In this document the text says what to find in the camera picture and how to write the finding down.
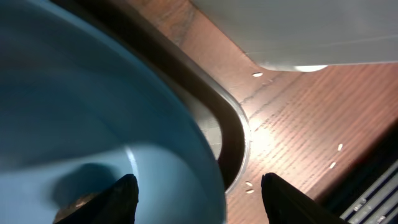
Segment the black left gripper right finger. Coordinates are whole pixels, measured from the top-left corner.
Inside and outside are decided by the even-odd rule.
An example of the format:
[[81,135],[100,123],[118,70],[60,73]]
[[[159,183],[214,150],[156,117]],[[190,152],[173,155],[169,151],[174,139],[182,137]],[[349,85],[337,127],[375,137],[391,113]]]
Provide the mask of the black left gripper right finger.
[[262,176],[261,193],[270,224],[345,223],[275,173]]

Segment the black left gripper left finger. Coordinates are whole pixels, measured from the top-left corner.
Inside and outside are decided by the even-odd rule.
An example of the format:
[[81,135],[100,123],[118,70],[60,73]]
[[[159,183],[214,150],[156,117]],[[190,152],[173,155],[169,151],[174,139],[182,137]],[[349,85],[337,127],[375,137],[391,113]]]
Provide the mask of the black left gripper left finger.
[[138,203],[137,179],[132,174],[126,174],[56,224],[132,224]]

